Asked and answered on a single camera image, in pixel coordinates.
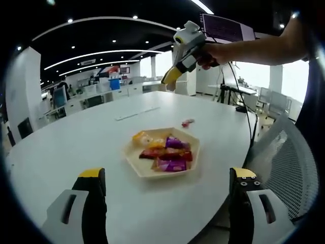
human hand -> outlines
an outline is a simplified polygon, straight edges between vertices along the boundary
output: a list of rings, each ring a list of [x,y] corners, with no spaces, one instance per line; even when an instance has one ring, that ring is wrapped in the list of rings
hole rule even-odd
[[[208,70],[211,68],[211,64],[217,61],[218,64],[223,65],[231,60],[231,52],[227,44],[206,44],[203,46],[202,51],[211,55],[210,59],[199,58],[198,65],[202,66],[202,69]]]

black chair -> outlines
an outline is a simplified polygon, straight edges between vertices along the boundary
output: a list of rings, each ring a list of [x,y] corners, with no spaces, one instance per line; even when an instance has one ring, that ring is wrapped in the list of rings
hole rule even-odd
[[[21,139],[24,139],[25,137],[29,136],[31,133],[33,133],[33,129],[31,127],[29,118],[25,119],[23,122],[21,122],[18,125],[18,131],[21,136]]]

blue box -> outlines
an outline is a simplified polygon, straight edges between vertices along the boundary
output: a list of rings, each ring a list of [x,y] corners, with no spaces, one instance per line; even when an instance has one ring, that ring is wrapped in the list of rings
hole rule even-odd
[[[120,89],[120,79],[111,79],[110,80],[110,88],[112,90],[119,90]]]

purple candy wrapper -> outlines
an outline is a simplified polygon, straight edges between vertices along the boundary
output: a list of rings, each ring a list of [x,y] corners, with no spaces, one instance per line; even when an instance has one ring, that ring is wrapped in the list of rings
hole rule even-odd
[[[155,171],[178,172],[186,170],[185,160],[161,160],[157,159],[152,167]]]
[[[190,146],[188,142],[181,141],[173,136],[167,137],[166,147],[190,150]]]

window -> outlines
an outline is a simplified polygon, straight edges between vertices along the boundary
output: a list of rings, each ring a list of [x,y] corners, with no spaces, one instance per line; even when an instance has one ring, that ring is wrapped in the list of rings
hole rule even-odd
[[[156,76],[164,76],[173,66],[172,51],[156,55]]]
[[[269,88],[270,85],[270,66],[252,63],[236,62],[237,79],[239,76],[251,86]]]
[[[140,75],[151,77],[151,57],[146,57],[140,61]]]
[[[302,60],[283,65],[281,93],[303,103],[307,90],[308,74],[309,65]]]

